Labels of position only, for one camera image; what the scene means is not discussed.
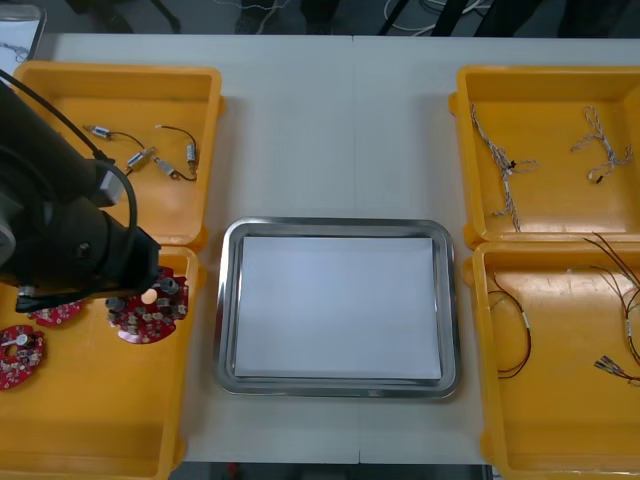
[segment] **white sheet of paper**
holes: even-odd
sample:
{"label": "white sheet of paper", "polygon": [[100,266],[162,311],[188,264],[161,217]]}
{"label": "white sheet of paper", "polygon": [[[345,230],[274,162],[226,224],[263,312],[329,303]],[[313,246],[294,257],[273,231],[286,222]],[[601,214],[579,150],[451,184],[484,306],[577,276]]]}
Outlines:
{"label": "white sheet of paper", "polygon": [[[0,42],[31,49],[38,30],[38,21],[2,22],[0,21]],[[9,48],[0,48],[0,68],[13,75],[22,62],[16,59],[16,53]]]}
{"label": "white sheet of paper", "polygon": [[431,239],[245,238],[235,374],[440,378]]}

